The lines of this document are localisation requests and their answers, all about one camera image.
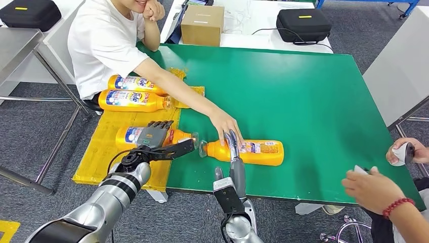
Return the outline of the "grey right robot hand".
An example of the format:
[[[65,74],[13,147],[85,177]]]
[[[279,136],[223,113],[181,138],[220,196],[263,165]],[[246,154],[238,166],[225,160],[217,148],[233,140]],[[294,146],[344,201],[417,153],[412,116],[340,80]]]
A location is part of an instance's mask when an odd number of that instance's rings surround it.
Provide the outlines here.
[[[234,183],[236,193],[242,202],[247,200],[246,196],[246,179],[244,162],[239,154],[238,138],[236,133],[230,129],[229,132],[224,132],[227,144],[230,150],[230,169],[229,177]],[[216,180],[213,182],[213,191],[220,190],[227,186],[227,178],[223,178],[222,169],[215,168]]]

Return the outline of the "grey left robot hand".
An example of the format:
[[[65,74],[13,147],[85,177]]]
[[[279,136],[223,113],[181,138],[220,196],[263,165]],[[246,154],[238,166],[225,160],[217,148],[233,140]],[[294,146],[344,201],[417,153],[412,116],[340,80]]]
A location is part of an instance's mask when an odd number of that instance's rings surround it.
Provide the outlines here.
[[[161,147],[166,139],[167,132],[173,123],[173,120],[151,121],[146,127],[143,127],[140,135],[138,136],[137,147]]]

